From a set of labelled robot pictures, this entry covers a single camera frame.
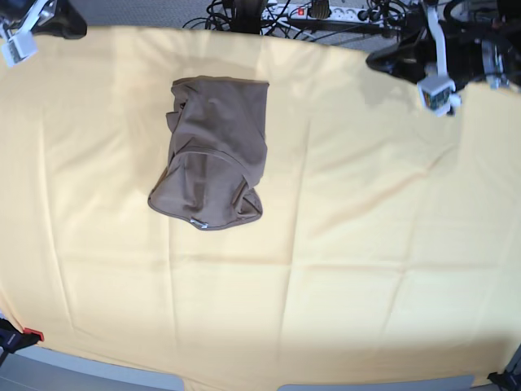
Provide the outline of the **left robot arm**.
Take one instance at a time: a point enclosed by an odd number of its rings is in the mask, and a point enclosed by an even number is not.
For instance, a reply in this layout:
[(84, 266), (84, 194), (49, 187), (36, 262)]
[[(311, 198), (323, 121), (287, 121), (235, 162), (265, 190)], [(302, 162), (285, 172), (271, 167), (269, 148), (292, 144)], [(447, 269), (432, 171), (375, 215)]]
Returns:
[(480, 82), (520, 86), (519, 1), (413, 1), (396, 18), (397, 43), (370, 53), (368, 68), (411, 84), (435, 74), (430, 9), (444, 34), (447, 73), (457, 92)]

